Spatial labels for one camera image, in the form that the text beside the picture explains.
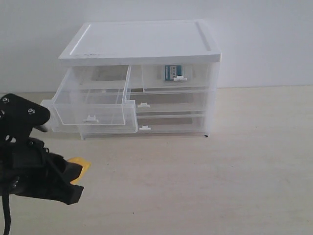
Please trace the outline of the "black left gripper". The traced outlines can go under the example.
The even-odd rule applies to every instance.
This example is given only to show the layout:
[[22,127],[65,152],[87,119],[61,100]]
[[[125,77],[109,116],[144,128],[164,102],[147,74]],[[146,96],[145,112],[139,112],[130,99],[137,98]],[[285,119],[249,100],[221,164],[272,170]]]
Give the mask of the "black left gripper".
[[43,141],[29,138],[25,142],[0,144],[0,194],[14,194],[75,204],[83,186],[70,183],[82,167],[52,153]]

